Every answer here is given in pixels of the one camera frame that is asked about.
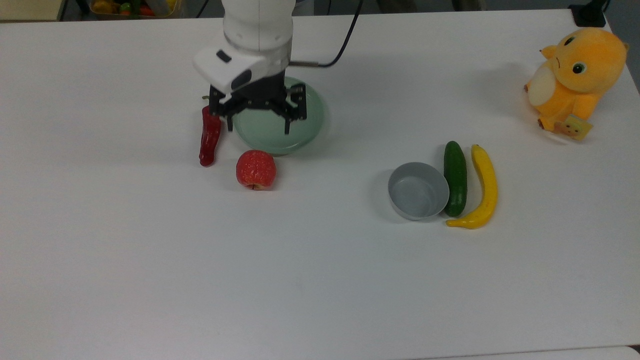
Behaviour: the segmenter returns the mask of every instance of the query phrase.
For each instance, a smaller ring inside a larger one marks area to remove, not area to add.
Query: floor
[[[222,17],[224,9],[220,0],[183,0],[186,2],[188,17],[196,17],[202,5],[208,1],[200,17]],[[358,0],[305,0],[313,3],[316,15],[352,14]],[[564,9],[570,4],[586,4],[587,0],[485,0],[487,10],[532,10],[532,9]],[[450,0],[415,0],[419,12],[452,12]],[[379,13],[375,0],[365,0],[362,13]],[[627,66],[636,87],[640,88],[640,1],[612,0],[606,11],[607,20],[613,32],[630,44]],[[96,20],[95,17],[83,15],[74,0],[68,0],[63,14],[64,21]]]

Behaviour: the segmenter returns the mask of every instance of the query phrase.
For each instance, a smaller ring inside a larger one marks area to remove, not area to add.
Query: red apple
[[[261,150],[249,150],[242,154],[236,165],[238,183],[252,190],[269,188],[276,178],[273,157]]]

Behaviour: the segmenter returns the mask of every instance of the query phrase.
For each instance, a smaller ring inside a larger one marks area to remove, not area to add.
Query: banana
[[[464,217],[447,220],[447,226],[477,229],[489,222],[498,203],[498,181],[489,154],[478,145],[471,146],[471,158],[480,178],[483,197],[480,205]]]

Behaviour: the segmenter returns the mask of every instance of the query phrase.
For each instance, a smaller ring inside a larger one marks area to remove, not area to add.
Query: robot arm
[[[307,117],[303,84],[286,88],[284,72],[291,60],[295,0],[222,0],[223,32],[193,59],[211,84],[209,109],[227,118],[244,109],[272,110],[285,119]],[[222,103],[227,94],[231,99]]]

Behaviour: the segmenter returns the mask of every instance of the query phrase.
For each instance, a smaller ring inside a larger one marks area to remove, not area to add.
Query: cucumber
[[[444,177],[449,183],[449,202],[444,212],[458,217],[467,204],[467,161],[460,145],[454,141],[448,142],[444,149]]]

